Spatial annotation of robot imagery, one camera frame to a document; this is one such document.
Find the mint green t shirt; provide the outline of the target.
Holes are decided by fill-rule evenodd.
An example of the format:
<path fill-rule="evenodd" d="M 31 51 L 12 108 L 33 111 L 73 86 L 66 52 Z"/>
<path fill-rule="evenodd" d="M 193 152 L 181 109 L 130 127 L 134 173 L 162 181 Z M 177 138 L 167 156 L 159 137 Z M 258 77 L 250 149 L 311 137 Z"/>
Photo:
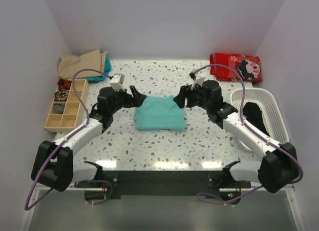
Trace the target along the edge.
<path fill-rule="evenodd" d="M 140 131 L 185 129 L 184 110 L 174 102 L 174 96 L 148 96 L 140 107 L 135 108 L 133 120 Z"/>

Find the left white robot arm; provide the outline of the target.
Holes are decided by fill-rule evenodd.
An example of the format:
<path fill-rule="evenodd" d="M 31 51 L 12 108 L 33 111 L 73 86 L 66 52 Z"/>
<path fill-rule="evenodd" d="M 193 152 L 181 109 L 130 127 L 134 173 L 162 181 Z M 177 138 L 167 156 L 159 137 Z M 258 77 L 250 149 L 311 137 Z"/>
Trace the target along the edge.
<path fill-rule="evenodd" d="M 90 161 L 86 161 L 84 167 L 76 167 L 74 157 L 110 127 L 117 111 L 143 104 L 146 95 L 139 93 L 132 85 L 130 90 L 131 94 L 126 90 L 116 91 L 112 87 L 102 88 L 88 120 L 64 137 L 52 142 L 44 141 L 39 145 L 31 179 L 60 192 L 77 182 L 87 182 L 92 187 L 100 186 L 103 182 L 103 168 Z"/>

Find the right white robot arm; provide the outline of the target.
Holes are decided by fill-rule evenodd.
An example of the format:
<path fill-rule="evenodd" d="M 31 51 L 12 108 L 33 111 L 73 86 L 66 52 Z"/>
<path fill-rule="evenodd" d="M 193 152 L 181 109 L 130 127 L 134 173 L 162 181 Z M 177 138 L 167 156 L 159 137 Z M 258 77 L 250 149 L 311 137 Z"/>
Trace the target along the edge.
<path fill-rule="evenodd" d="M 246 121 L 241 112 L 223 100 L 218 82 L 208 80 L 202 85 L 182 86 L 173 100 L 179 108 L 204 109 L 212 123 L 238 138 L 260 158 L 258 162 L 235 161 L 225 166 L 222 175 L 225 186 L 232 188 L 240 181 L 255 182 L 275 193 L 303 177 L 295 147 L 272 139 Z"/>

